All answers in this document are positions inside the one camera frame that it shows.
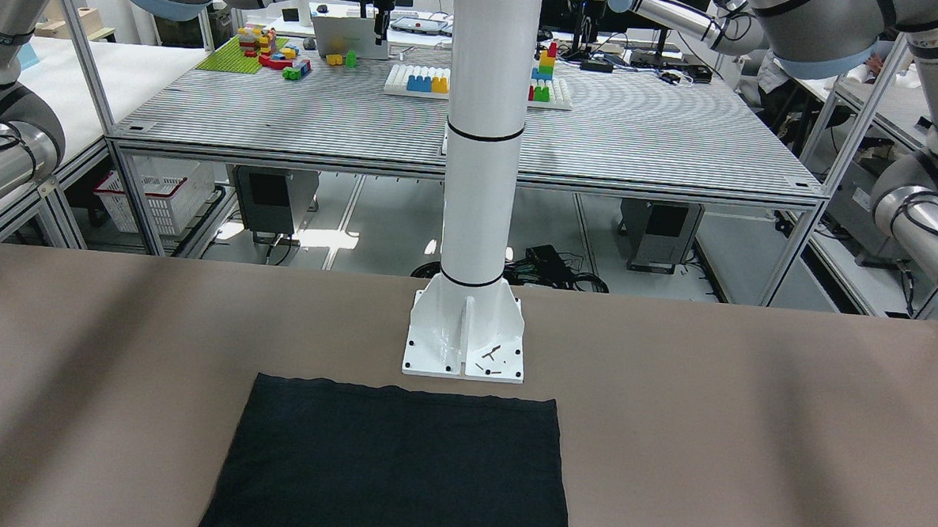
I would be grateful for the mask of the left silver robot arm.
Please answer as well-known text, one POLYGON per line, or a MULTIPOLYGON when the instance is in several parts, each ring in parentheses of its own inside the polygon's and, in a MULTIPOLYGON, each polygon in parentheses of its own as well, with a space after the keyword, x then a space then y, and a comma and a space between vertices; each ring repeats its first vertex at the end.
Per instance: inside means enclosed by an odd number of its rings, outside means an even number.
POLYGON ((881 33, 906 41, 926 137, 876 180, 872 218, 935 284, 938 310, 938 0, 744 0, 776 58, 797 79, 851 70, 881 33))

